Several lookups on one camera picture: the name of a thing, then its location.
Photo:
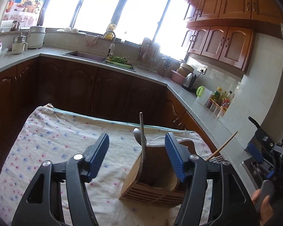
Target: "metal fork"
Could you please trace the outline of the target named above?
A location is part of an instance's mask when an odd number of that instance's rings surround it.
[[[219,155],[219,156],[213,157],[209,161],[210,162],[214,162],[214,163],[221,163],[224,160],[225,160],[224,156],[223,155]]]

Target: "kitchen counter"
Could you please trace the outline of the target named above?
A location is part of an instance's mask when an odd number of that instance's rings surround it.
[[[187,109],[187,111],[196,120],[196,122],[201,126],[201,128],[205,131],[205,133],[214,143],[216,148],[219,148],[221,145],[223,145],[234,132],[233,130],[229,131],[229,128],[226,128],[226,126],[228,127],[228,125],[226,124],[226,121],[223,118],[216,118],[216,116],[209,109],[196,102],[196,95],[184,90],[181,85],[172,81],[169,78],[161,77],[156,73],[142,70],[138,65],[135,64],[133,64],[133,66],[136,72],[133,72],[105,63],[99,63],[95,61],[63,55],[70,52],[73,52],[73,50],[60,49],[55,47],[43,47],[41,49],[29,49],[28,51],[18,55],[1,56],[0,72],[21,62],[36,58],[38,56],[63,59],[72,62],[93,65],[109,70],[114,70],[120,73],[124,73],[166,86],[181,102],[181,104]],[[242,161],[250,158],[251,155],[244,151],[241,145],[242,142],[242,139],[239,138],[239,134],[237,134],[236,137],[233,138],[220,153],[231,162],[236,172],[238,173],[240,179],[244,183],[246,189],[250,194],[252,194],[255,191],[255,187],[241,164]]]

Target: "electric kettle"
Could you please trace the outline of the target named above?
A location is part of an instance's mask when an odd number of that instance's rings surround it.
[[[194,84],[195,80],[196,80],[196,75],[194,73],[189,73],[186,76],[186,79],[184,80],[181,87],[183,89],[186,89],[189,92],[192,92],[193,84]]]

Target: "green basket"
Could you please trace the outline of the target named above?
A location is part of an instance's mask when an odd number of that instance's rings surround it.
[[[106,63],[108,64],[113,64],[115,66],[119,66],[119,67],[123,67],[123,68],[126,68],[126,69],[131,69],[131,65],[128,65],[128,64],[122,64],[122,63],[117,63],[117,62],[112,62],[112,61],[109,61],[109,60],[106,60]]]

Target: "bright window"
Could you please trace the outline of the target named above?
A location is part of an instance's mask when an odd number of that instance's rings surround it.
[[[84,0],[75,28],[104,34],[119,0]]]
[[[144,37],[153,40],[167,2],[168,0],[128,0],[117,24],[116,37],[121,38],[127,31],[127,41],[140,44]]]
[[[187,6],[185,0],[171,0],[155,39],[161,45],[160,52],[176,60],[184,59],[186,55],[181,44],[187,30],[183,21]]]
[[[50,0],[43,25],[48,28],[69,27],[79,0]]]

